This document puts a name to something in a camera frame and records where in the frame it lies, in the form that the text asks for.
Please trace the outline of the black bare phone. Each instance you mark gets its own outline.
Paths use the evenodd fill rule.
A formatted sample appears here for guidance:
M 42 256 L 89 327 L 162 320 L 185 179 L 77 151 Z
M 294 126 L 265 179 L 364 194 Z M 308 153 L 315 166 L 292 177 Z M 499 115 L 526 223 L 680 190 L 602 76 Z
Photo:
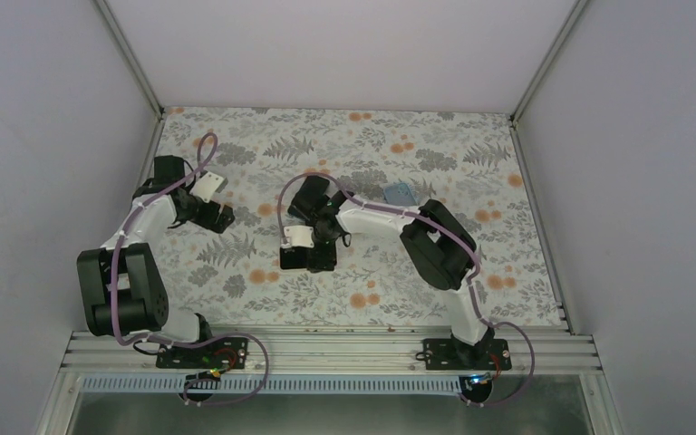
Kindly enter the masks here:
M 306 248 L 290 248 L 279 250 L 279 265 L 282 270 L 305 270 Z

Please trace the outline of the black phone from case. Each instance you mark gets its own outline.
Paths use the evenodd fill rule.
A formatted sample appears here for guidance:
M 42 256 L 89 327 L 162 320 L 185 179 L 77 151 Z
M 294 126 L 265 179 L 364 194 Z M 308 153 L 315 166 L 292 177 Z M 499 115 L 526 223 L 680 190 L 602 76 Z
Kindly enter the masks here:
M 328 179 L 308 176 L 303 185 L 297 190 L 287 209 L 290 216 L 310 221 L 317 217 L 318 212 L 329 201 L 326 191 L 330 186 Z

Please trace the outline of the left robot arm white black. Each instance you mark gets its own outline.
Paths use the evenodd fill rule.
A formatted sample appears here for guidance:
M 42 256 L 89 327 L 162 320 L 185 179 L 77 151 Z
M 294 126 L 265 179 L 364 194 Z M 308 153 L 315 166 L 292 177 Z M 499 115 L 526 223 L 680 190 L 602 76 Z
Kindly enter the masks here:
M 117 232 L 76 260 L 85 322 L 95 336 L 124 344 L 179 343 L 180 355 L 195 367 L 209 364 L 216 342 L 204 316 L 172 310 L 154 250 L 170 229 L 191 223 L 216 234 L 235 220 L 233 209 L 216 202 L 227 179 L 197 171 L 178 156 L 154 160 L 153 175 L 132 196 Z

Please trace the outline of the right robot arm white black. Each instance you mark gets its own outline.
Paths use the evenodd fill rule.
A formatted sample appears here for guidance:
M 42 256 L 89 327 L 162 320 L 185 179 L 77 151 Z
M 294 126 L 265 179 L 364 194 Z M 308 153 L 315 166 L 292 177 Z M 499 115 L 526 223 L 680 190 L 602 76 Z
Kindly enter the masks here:
M 316 172 L 298 175 L 296 180 L 302 185 L 287 213 L 299 222 L 278 225 L 282 269 L 332 272 L 337 246 L 349 246 L 356 235 L 398 240 L 420 278 L 442 293 L 457 362 L 476 369 L 488 359 L 488 322 L 468 289 L 479 274 L 480 253 L 446 206 L 434 199 L 421 206 L 394 206 L 360 198 L 344 187 L 328 195 L 338 181 Z

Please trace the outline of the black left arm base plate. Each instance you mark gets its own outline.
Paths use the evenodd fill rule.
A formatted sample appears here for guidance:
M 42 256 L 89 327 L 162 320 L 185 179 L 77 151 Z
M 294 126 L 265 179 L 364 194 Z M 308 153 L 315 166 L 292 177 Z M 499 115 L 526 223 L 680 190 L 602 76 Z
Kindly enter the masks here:
M 220 370 L 244 369 L 249 341 L 231 336 L 196 349 L 162 345 L 155 365 L 159 369 Z

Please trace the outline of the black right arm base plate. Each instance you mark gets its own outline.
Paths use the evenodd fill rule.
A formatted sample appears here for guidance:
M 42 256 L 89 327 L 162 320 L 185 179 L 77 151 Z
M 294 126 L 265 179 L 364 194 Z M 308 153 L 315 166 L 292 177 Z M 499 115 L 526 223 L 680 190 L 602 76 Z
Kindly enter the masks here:
M 428 371 L 508 371 L 512 369 L 508 342 L 485 339 L 469 346 L 454 338 L 428 338 L 415 359 L 425 363 Z

